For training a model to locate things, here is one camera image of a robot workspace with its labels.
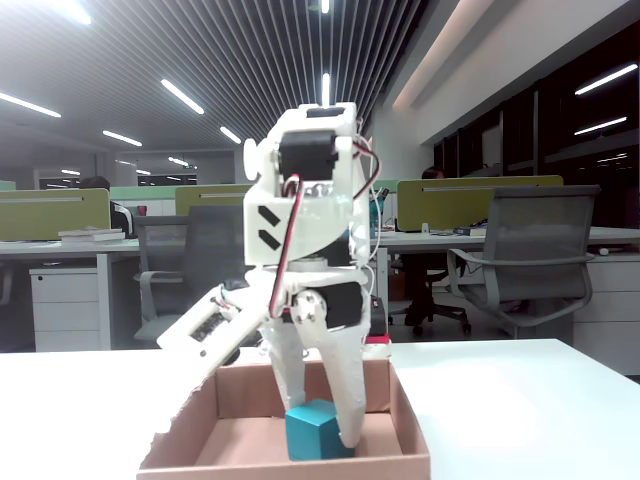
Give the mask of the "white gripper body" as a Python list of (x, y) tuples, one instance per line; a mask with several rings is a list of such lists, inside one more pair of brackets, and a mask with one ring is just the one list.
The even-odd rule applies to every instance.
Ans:
[(281, 275), (256, 267), (245, 279), (267, 301), (260, 332), (270, 346), (359, 346), (369, 332), (366, 275), (356, 265), (295, 260)]

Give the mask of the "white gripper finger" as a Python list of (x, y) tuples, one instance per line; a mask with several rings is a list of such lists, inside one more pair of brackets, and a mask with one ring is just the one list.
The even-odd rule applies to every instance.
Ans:
[(304, 347), (296, 327), (283, 321), (263, 326), (276, 383), (286, 412), (305, 403)]
[(328, 327), (326, 301), (317, 291), (302, 291), (294, 301), (292, 317), (306, 349), (315, 348), (322, 359), (336, 409), (342, 443), (357, 446), (366, 411), (362, 345), (368, 334), (368, 307), (356, 310), (351, 326)]

